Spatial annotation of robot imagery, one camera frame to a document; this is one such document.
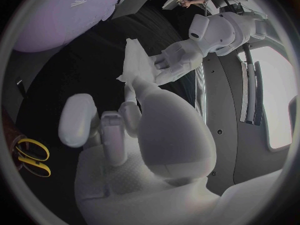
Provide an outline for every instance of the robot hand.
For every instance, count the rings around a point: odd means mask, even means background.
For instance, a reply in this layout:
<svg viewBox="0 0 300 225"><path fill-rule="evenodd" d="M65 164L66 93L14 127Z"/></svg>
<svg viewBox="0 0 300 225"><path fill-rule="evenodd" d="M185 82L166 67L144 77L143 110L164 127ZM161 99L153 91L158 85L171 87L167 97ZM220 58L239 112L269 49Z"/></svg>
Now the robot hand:
<svg viewBox="0 0 300 225"><path fill-rule="evenodd" d="M194 43L191 39L175 42L161 54L150 57L160 71L155 77L158 85L174 82L200 66L203 55Z"/></svg>

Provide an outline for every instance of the yellow handle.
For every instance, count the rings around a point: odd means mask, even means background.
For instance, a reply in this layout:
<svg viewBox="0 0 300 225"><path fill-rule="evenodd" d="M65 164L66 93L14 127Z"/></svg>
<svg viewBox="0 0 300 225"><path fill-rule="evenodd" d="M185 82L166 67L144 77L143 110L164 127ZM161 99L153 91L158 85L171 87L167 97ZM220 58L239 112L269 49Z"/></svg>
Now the yellow handle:
<svg viewBox="0 0 300 225"><path fill-rule="evenodd" d="M32 159L27 158L27 157L21 157L21 156L19 156L18 159L19 159L19 161L21 161L21 162L23 162L23 163L33 165L33 166L38 167L38 168L40 168L40 169L44 169L44 170L46 170L46 171L48 172L48 175L42 175L42 174L40 174L40 173L37 173L37 172L32 171L30 168L28 168L28 167L24 164L24 168L26 168L29 172L33 173L34 175L37 175L37 176L39 176L39 177L45 177L45 178L47 178L47 177L49 177L49 176L51 175L51 170L50 170L50 168L49 168L47 165L45 165L45 164L43 164L43 163L41 163L41 162L32 160Z"/></svg>
<svg viewBox="0 0 300 225"><path fill-rule="evenodd" d="M18 146L15 146L15 148L18 150L19 153L21 153L21 154L25 155L26 157L29 157L33 160L37 160L37 161L46 161L49 158L50 153L49 153L48 148L45 145L41 144L39 141L30 139L30 138L23 138L23 139L20 139L17 143L20 144L20 143L24 143L24 142L32 143L32 144L35 144L35 145L41 147L46 152L47 157L45 159L38 159L38 158L32 157L32 156L26 154L25 152L23 152L20 148L18 148Z"/></svg>

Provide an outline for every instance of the window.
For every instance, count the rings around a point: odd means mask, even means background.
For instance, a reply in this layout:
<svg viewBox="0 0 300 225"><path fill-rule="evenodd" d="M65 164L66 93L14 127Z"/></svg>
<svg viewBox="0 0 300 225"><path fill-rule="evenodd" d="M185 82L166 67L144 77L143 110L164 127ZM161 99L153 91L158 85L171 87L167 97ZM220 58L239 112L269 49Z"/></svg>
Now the window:
<svg viewBox="0 0 300 225"><path fill-rule="evenodd" d="M278 149L292 143L289 103L297 95L294 68L268 46L251 50L251 55L253 62L259 61L261 67L269 145ZM239 58L245 61L245 53L240 53Z"/></svg>

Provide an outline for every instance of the person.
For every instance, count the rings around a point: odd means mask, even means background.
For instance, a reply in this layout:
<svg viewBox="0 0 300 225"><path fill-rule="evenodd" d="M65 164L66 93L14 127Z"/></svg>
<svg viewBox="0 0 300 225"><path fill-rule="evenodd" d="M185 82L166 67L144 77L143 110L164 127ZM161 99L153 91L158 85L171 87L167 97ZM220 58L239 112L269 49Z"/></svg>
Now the person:
<svg viewBox="0 0 300 225"><path fill-rule="evenodd" d="M192 4L205 4L205 0L182 0L181 6L189 8Z"/></svg>

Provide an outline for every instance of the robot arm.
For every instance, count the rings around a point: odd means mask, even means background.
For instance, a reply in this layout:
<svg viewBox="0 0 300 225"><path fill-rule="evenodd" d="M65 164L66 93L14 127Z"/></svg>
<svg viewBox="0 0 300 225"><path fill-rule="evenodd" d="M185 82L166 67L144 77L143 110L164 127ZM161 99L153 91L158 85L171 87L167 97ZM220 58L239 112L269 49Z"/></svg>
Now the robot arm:
<svg viewBox="0 0 300 225"><path fill-rule="evenodd" d="M173 43L161 54L151 57L160 70L155 78L158 85L174 82L196 69L208 53L225 56L250 37L264 39L266 23L253 12L245 12L243 16L233 12L209 17L196 14L188 34L188 40Z"/></svg>

